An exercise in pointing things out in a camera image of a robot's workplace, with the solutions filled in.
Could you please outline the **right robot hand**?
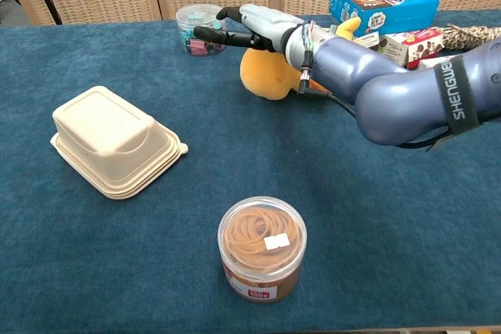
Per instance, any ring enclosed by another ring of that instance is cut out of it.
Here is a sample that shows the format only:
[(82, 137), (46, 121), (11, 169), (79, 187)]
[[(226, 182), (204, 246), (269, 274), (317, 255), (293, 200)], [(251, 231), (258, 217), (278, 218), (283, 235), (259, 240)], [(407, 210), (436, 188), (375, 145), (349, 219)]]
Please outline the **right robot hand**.
[(220, 31), (210, 27), (194, 27), (196, 38), (206, 42), (260, 51), (284, 52), (292, 33), (304, 23), (303, 19), (255, 4), (223, 7), (217, 20), (230, 18), (241, 23), (250, 32)]

